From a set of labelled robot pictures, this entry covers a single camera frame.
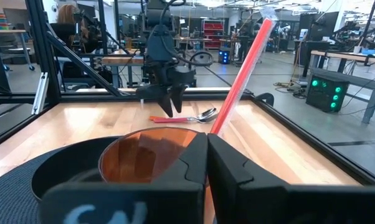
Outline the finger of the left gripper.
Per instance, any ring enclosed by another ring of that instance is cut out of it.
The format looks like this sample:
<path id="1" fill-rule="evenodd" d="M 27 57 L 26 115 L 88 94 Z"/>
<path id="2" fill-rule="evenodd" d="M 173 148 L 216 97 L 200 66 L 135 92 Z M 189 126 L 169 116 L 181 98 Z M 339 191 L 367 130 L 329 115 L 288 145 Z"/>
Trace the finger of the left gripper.
<path id="1" fill-rule="evenodd" d="M 171 105 L 171 93 L 165 89 L 160 88 L 157 96 L 157 103 L 163 111 L 170 117 L 173 117 L 173 109 Z"/>
<path id="2" fill-rule="evenodd" d="M 171 99 L 178 113 L 182 111 L 183 94 L 186 88 L 187 88 L 187 85 L 185 84 L 180 84 L 179 86 L 173 86 L 171 88 Z"/>

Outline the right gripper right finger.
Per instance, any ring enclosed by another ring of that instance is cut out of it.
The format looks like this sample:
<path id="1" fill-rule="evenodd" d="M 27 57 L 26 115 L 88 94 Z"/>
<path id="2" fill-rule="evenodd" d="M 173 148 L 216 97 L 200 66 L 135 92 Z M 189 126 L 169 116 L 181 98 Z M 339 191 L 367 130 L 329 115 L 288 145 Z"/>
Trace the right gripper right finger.
<path id="1" fill-rule="evenodd" d="M 293 185 L 208 135 L 218 224 L 375 224 L 375 186 Z"/>

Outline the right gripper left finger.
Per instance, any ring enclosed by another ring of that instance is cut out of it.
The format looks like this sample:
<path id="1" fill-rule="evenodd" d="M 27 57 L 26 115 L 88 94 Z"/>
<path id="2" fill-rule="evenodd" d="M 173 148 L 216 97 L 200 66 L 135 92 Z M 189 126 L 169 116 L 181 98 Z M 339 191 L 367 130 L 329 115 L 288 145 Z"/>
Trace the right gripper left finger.
<path id="1" fill-rule="evenodd" d="M 204 224 L 207 137 L 133 132 L 67 146 L 37 170 L 41 224 Z"/>

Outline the red-handled metal spoon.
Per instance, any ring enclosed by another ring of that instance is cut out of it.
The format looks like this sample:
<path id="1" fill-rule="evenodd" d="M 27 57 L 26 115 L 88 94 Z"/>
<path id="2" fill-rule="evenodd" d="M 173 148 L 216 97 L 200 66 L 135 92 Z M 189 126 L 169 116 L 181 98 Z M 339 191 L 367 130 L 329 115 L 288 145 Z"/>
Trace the red-handled metal spoon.
<path id="1" fill-rule="evenodd" d="M 198 123 L 209 123 L 217 118 L 218 113 L 216 108 L 209 109 L 197 116 L 191 117 L 178 117 L 178 118 L 160 118 L 151 117 L 150 120 L 155 123 L 186 123 L 191 121 L 197 121 Z"/>

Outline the orange faceted plastic tumbler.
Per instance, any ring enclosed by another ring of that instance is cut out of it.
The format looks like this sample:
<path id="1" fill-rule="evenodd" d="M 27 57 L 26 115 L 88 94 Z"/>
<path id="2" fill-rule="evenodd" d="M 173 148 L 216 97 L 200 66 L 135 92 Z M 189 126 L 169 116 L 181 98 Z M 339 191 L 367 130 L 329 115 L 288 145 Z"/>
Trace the orange faceted plastic tumbler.
<path id="1" fill-rule="evenodd" d="M 101 178 L 117 183 L 108 224 L 204 224 L 207 135 L 149 128 L 111 143 L 98 160 Z"/>

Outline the red straw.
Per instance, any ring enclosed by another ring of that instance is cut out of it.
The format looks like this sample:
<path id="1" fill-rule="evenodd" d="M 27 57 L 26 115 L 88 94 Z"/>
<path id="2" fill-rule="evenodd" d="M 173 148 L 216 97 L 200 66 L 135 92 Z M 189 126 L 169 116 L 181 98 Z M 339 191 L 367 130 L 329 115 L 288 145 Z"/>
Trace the red straw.
<path id="1" fill-rule="evenodd" d="M 272 29 L 275 27 L 278 17 L 275 10 L 271 7 L 265 7 L 260 10 L 263 22 L 260 29 L 252 42 L 245 60 L 230 88 L 230 91 L 221 107 L 218 117 L 216 118 L 210 133 L 220 134 L 223 126 L 230 120 L 232 113 L 241 99 L 241 96 L 247 86 L 251 76 L 264 48 L 270 37 Z"/>

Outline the black bowl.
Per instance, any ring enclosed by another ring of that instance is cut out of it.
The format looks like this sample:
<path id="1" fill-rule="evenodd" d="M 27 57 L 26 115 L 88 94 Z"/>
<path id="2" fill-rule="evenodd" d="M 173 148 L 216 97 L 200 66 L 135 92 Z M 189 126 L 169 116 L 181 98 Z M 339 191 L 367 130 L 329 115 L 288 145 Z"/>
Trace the black bowl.
<path id="1" fill-rule="evenodd" d="M 48 152 L 31 180 L 31 192 L 38 202 L 44 194 L 64 182 L 101 182 L 98 160 L 117 136 L 89 139 Z"/>

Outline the wooden top table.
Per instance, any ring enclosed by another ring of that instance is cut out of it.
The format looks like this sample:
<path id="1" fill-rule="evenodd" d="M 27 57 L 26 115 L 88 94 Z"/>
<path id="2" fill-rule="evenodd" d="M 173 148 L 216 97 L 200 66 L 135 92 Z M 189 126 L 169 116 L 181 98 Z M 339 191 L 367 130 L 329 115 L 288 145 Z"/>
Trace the wooden top table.
<path id="1" fill-rule="evenodd" d="M 138 49 L 132 49 L 131 53 L 116 50 L 102 58 L 102 64 L 110 68 L 115 88 L 136 88 L 142 81 L 143 56 Z"/>

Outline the red shelf rack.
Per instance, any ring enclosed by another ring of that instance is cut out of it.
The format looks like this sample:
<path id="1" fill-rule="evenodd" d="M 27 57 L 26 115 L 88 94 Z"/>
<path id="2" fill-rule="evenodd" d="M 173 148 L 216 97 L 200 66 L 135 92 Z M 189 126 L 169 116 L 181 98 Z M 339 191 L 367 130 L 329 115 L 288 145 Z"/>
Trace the red shelf rack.
<path id="1" fill-rule="evenodd" d="M 221 47 L 221 39 L 224 35 L 224 20 L 203 19 L 202 36 L 203 47 L 207 50 L 215 50 Z"/>

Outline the blue-lit box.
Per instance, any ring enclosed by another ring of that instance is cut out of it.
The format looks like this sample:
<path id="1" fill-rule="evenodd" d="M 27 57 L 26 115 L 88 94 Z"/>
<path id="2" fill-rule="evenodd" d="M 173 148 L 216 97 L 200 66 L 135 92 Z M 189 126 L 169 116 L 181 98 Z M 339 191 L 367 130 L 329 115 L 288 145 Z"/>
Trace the blue-lit box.
<path id="1" fill-rule="evenodd" d="M 218 62 L 221 64 L 229 64 L 229 55 L 230 51 L 229 50 L 220 50 L 218 54 Z"/>

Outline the black clamp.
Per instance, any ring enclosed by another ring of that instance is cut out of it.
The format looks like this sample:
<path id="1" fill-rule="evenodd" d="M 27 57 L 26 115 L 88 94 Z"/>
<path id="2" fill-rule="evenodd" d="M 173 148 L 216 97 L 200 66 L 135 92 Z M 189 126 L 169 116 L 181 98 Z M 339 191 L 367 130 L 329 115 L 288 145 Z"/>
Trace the black clamp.
<path id="1" fill-rule="evenodd" d="M 274 96 L 271 93 L 262 93 L 255 97 L 256 100 L 264 101 L 266 104 L 274 105 Z"/>

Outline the person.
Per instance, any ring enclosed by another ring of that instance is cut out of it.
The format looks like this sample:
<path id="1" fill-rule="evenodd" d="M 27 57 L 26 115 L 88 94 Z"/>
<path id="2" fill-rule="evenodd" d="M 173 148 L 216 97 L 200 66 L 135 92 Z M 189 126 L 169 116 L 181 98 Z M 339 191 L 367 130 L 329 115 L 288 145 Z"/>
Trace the person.
<path id="1" fill-rule="evenodd" d="M 79 12 L 79 9 L 76 6 L 72 4 L 64 4 L 59 8 L 56 22 L 51 23 L 56 36 L 63 41 L 68 48 L 71 48 L 72 42 L 75 38 L 75 12 Z M 80 25 L 82 32 L 80 38 L 81 43 L 83 43 L 82 52 L 92 53 L 97 48 L 97 42 L 90 38 L 84 20 L 81 21 Z"/>

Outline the round dark woven placemat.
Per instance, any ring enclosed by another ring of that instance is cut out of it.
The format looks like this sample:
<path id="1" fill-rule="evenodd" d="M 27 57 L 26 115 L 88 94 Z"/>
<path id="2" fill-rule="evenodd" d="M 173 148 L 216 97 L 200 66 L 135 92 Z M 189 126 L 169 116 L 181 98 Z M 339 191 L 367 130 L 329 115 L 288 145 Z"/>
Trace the round dark woven placemat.
<path id="1" fill-rule="evenodd" d="M 0 177 L 0 224 L 40 224 L 31 180 L 37 168 L 57 152 L 31 159 Z"/>

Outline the wooden top workbench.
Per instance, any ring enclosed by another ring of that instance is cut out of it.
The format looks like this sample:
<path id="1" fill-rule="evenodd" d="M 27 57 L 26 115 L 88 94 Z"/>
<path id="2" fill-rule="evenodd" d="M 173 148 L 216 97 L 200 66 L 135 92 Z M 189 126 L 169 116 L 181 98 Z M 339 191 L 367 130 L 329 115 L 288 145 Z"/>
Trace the wooden top workbench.
<path id="1" fill-rule="evenodd" d="M 337 71 L 332 72 L 323 68 L 325 59 L 338 58 L 339 67 Z M 371 95 L 367 98 L 360 97 L 357 93 L 350 94 L 347 96 L 352 100 L 356 99 L 367 103 L 366 107 L 362 109 L 364 113 L 362 122 L 368 124 L 375 112 L 375 77 L 374 78 L 364 78 L 354 75 L 349 75 L 344 73 L 344 68 L 346 63 L 350 61 L 353 64 L 363 63 L 365 67 L 375 64 L 375 55 L 363 55 L 356 54 L 353 52 L 325 52 L 319 50 L 311 51 L 310 59 L 310 74 L 307 75 L 307 79 L 312 80 L 312 76 L 315 72 L 321 72 L 322 75 L 331 78 L 338 78 L 343 81 L 348 82 L 352 86 L 358 86 L 361 90 L 368 89 L 371 90 Z"/>

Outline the silver metal bracket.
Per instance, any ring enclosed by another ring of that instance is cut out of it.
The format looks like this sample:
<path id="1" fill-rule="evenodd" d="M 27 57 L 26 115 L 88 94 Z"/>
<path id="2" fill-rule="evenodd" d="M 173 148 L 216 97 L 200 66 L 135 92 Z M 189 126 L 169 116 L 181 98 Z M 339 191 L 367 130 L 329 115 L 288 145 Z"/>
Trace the silver metal bracket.
<path id="1" fill-rule="evenodd" d="M 31 114 L 39 114 L 44 109 L 48 84 L 49 75 L 47 72 L 42 72 L 39 78 L 36 95 L 34 97 Z"/>

